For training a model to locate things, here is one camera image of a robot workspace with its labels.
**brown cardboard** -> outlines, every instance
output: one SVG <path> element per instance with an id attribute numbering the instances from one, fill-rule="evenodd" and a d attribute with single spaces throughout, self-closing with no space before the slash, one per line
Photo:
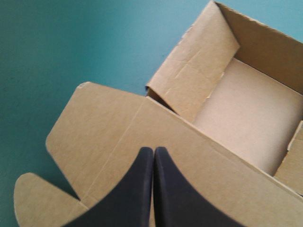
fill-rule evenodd
<path id="1" fill-rule="evenodd" d="M 238 48 L 219 8 L 211 1 L 147 86 L 192 122 Z"/>
<path id="2" fill-rule="evenodd" d="M 191 37 L 196 42 L 187 42 L 189 32 L 194 33 Z M 274 175 L 303 116 L 303 96 L 297 93 L 303 91 L 303 44 L 214 2 L 189 32 L 147 84 L 148 95 L 153 94 L 152 98 L 165 102 L 201 132 Z M 221 38 L 235 45 L 217 43 Z M 179 71 L 175 71 L 179 63 L 172 59 L 195 56 L 201 45 L 201 56 L 186 62 L 201 70 L 198 74 L 183 70 L 183 81 L 179 80 Z M 246 69 L 235 67 L 234 60 L 229 63 L 234 53 L 247 64 Z M 210 85 L 205 78 L 215 83 Z"/>
<path id="3" fill-rule="evenodd" d="M 14 206 L 21 227 L 58 227 L 87 210 L 79 200 L 32 173 L 18 178 Z"/>
<path id="4" fill-rule="evenodd" d="M 47 138 L 50 154 L 86 207 L 120 181 L 142 146 L 165 146 L 193 187 L 245 226 L 301 226 L 303 222 L 299 195 L 149 97 L 85 83 L 76 89 Z M 77 182 L 82 169 L 88 173 L 83 187 Z M 15 200 L 23 197 L 22 191 L 34 198 L 29 188 L 17 183 Z M 46 204 L 55 206 L 56 193 L 54 198 L 40 199 L 44 196 L 18 203 L 33 207 L 22 213 L 16 209 L 19 223 L 37 218 Z"/>
<path id="5" fill-rule="evenodd" d="M 280 182 L 293 188 L 296 192 L 303 195 L 303 121 L 300 122 L 294 138 L 288 147 L 281 166 L 278 168 L 275 178 Z"/>

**cardboard box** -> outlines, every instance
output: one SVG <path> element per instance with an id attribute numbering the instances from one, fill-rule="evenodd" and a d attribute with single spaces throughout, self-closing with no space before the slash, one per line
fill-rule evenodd
<path id="1" fill-rule="evenodd" d="M 244 226 L 301 226 L 303 199 L 272 175 L 302 119 L 302 56 L 303 44 L 211 1 L 150 80 L 147 97 L 77 87 L 46 146 L 80 200 L 22 175 L 18 223 L 74 219 L 114 188 L 140 147 L 164 146 L 192 186 Z M 277 177 L 292 187 L 280 177 L 294 170 L 283 167 L 287 159 Z"/>

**black plastic piece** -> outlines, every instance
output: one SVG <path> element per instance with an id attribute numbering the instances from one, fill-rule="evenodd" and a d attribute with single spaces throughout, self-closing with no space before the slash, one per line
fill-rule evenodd
<path id="1" fill-rule="evenodd" d="M 141 148 L 118 185 L 97 205 L 66 227 L 148 227 L 153 152 Z"/>
<path id="2" fill-rule="evenodd" d="M 157 227 L 242 227 L 198 193 L 165 148 L 155 151 L 153 198 Z"/>

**crease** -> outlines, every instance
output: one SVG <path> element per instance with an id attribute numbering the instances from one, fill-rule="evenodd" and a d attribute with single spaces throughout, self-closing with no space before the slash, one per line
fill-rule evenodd
<path id="1" fill-rule="evenodd" d="M 120 144 L 122 138 L 125 136 L 126 132 L 129 130 L 129 128 L 131 127 L 131 125 L 133 124 L 135 118 L 137 117 L 139 111 L 141 110 L 143 104 L 144 104 L 145 100 L 141 103 L 141 105 L 139 106 L 138 110 L 136 111 L 136 113 L 134 114 L 134 117 L 132 118 L 132 120 L 130 121 L 130 123 L 128 124 L 127 128 L 125 129 L 125 131 L 123 132 L 123 134 L 121 135 L 119 141 L 116 143 L 115 147 L 113 148 L 113 150 L 110 152 L 106 162 L 104 163 L 104 165 L 101 167 L 100 171 L 98 172 L 98 174 L 96 175 L 95 179 L 93 180 L 92 184 L 90 185 L 90 187 L 86 190 L 86 193 L 84 193 L 83 198 L 90 196 L 93 197 L 91 195 L 89 195 L 89 192 L 92 188 L 92 186 L 95 184 L 95 182 L 97 181 L 97 179 L 99 178 L 100 174 L 103 172 L 103 170 L 105 169 L 105 166 L 107 165 L 107 163 L 109 162 L 110 158 L 112 157 L 113 153 L 115 152 L 117 146 Z"/>

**teal surface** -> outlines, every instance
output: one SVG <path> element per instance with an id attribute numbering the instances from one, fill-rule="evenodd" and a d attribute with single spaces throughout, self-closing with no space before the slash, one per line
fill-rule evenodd
<path id="1" fill-rule="evenodd" d="M 206 0 L 0 1 L 0 226 L 18 226 L 16 179 L 34 172 L 75 195 L 45 138 L 75 87 L 144 85 Z M 223 0 L 303 41 L 303 1 Z"/>

